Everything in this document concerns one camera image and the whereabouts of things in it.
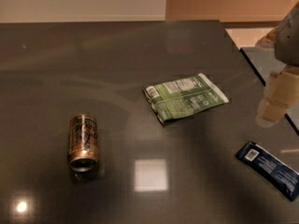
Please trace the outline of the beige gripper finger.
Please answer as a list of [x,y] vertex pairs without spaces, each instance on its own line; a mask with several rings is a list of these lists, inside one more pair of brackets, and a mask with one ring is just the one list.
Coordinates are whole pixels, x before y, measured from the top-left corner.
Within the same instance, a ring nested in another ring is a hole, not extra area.
[[275,27],[271,31],[269,31],[266,35],[264,35],[261,39],[259,39],[255,47],[257,49],[264,49],[264,50],[270,50],[274,48],[276,36],[278,33],[278,28]]
[[269,128],[278,123],[299,101],[299,67],[286,65],[280,72],[271,72],[263,90],[256,123]]

